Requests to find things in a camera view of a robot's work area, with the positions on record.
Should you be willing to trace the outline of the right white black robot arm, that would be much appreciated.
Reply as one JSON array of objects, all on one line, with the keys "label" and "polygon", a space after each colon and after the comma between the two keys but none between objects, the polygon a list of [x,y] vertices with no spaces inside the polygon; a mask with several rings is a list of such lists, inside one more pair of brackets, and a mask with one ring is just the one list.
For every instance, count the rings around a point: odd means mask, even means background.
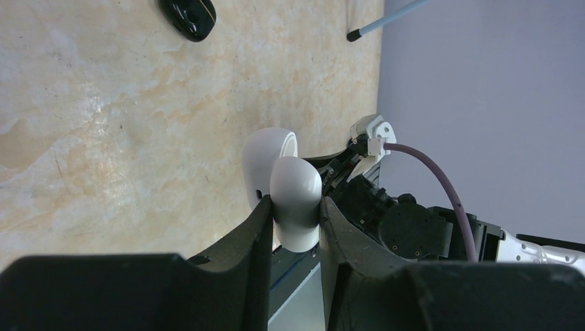
[{"label": "right white black robot arm", "polygon": [[[359,167],[392,151],[421,161],[439,181],[451,208],[424,207],[411,194],[392,197]],[[322,194],[330,197],[347,221],[367,237],[410,261],[475,261],[564,265],[584,271],[584,245],[569,241],[514,236],[464,211],[442,169],[427,155],[390,139],[358,136],[336,154],[309,158],[321,176]]]}]

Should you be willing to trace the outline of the small black case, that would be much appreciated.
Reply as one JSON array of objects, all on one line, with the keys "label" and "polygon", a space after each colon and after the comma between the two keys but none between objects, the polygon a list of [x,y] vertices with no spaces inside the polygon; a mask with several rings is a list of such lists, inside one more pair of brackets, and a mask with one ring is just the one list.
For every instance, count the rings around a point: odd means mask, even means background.
[{"label": "small black case", "polygon": [[209,0],[158,0],[163,16],[179,34],[192,42],[207,38],[217,21]]}]

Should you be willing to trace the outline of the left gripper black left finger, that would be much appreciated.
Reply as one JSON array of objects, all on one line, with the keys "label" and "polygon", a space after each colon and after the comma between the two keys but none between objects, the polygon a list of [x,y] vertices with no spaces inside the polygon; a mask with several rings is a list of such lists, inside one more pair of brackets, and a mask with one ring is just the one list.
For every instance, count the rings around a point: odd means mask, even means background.
[{"label": "left gripper black left finger", "polygon": [[2,330],[266,330],[272,202],[188,259],[23,257],[1,273]]}]

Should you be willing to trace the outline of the white earbud charging case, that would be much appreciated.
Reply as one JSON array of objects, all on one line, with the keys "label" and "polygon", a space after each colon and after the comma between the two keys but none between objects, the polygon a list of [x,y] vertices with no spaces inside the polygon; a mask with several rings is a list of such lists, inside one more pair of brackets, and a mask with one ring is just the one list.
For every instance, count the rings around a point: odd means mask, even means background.
[{"label": "white earbud charging case", "polygon": [[244,144],[241,166],[250,207],[270,197],[281,246],[296,253],[312,249],[319,241],[322,182],[314,166],[298,157],[296,134],[284,128],[256,131]]}]

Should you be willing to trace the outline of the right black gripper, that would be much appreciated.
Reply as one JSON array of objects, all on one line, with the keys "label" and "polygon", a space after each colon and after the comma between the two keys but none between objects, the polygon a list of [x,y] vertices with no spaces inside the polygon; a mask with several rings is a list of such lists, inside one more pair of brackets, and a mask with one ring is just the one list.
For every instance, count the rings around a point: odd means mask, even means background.
[{"label": "right black gripper", "polygon": [[377,238],[381,218],[398,202],[377,185],[379,164],[365,172],[359,171],[356,177],[350,176],[366,160],[367,142],[367,137],[357,137],[341,152],[305,160],[321,177],[321,195],[330,197],[349,223],[369,237]]}]

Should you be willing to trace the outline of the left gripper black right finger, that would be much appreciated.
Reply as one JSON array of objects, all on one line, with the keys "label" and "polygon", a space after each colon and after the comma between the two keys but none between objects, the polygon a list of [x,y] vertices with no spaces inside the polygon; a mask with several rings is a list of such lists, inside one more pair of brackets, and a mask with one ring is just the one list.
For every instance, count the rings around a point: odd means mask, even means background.
[{"label": "left gripper black right finger", "polygon": [[327,330],[583,330],[584,276],[565,265],[411,263],[321,200]]}]

